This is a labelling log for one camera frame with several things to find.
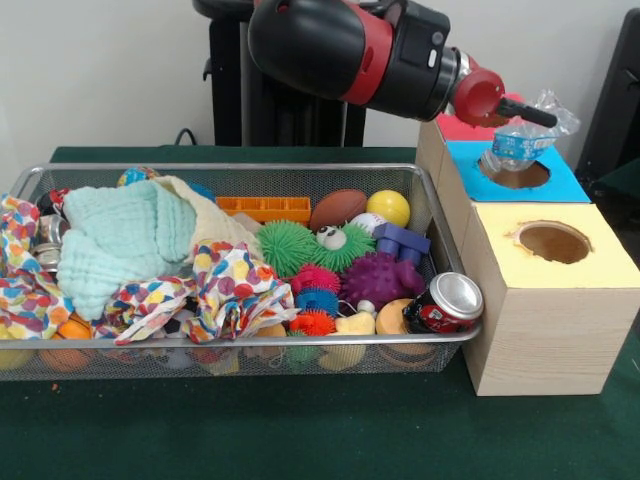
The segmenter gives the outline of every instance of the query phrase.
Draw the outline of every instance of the purple toy block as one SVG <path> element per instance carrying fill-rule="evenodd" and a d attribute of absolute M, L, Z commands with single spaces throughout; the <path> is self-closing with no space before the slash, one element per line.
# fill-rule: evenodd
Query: purple toy block
<path fill-rule="evenodd" d="M 395 257 L 398 256 L 400 251 L 400 244 L 395 240 L 389 240 L 388 238 L 381 238 L 376 244 L 376 251 L 389 253 Z"/>
<path fill-rule="evenodd" d="M 390 253 L 400 260 L 410 260 L 419 265 L 422 255 L 429 251 L 431 240 L 417 233 L 400 228 L 393 223 L 385 223 L 375 228 L 373 238 L 378 240 L 376 250 Z"/>
<path fill-rule="evenodd" d="M 400 249 L 400 255 L 398 256 L 398 261 L 401 262 L 403 260 L 409 260 L 414 265 L 420 265 L 420 260 L 422 260 L 422 253 L 413 248 L 402 247 Z"/>

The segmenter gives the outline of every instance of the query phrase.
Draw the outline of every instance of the purple spiky ball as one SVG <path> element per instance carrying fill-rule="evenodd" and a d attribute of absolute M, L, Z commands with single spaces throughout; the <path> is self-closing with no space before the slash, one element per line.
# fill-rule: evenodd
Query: purple spiky ball
<path fill-rule="evenodd" d="M 424 278 L 408 260 L 396 262 L 384 252 L 367 253 L 357 258 L 342 274 L 340 299 L 356 306 L 369 300 L 380 311 L 399 298 L 414 298 L 425 290 Z"/>

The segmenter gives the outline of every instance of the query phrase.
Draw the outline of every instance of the black stand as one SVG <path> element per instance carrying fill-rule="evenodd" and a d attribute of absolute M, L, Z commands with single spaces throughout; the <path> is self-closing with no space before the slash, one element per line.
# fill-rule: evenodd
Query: black stand
<path fill-rule="evenodd" d="M 193 0 L 211 19 L 216 145 L 362 146 L 366 109 L 293 90 L 263 75 L 247 49 L 252 0 Z"/>

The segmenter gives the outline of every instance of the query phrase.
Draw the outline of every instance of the metal basket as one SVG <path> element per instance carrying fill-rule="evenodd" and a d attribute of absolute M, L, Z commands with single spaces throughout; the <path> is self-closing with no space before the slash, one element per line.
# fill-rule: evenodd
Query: metal basket
<path fill-rule="evenodd" d="M 35 202 L 54 188 L 112 187 L 122 164 L 52 164 L 25 171 L 11 194 Z M 406 164 L 160 164 L 166 175 L 199 183 L 220 196 L 310 196 L 357 188 L 392 189 L 411 204 L 409 228 L 425 233 L 431 252 L 419 267 L 463 272 L 431 178 Z M 111 340 L 0 341 L 0 380 L 201 377 L 321 373 L 438 372 L 471 331 L 447 335 L 242 338 L 194 345 L 187 339 L 116 347 Z"/>

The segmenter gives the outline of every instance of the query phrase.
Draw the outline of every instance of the blue box top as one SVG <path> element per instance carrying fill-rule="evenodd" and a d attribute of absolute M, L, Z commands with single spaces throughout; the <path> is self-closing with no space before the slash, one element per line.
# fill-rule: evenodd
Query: blue box top
<path fill-rule="evenodd" d="M 591 203 L 555 147 L 538 159 L 550 173 L 545 184 L 509 188 L 495 183 L 480 170 L 478 161 L 491 148 L 491 142 L 447 142 L 447 145 L 467 195 L 476 202 Z"/>

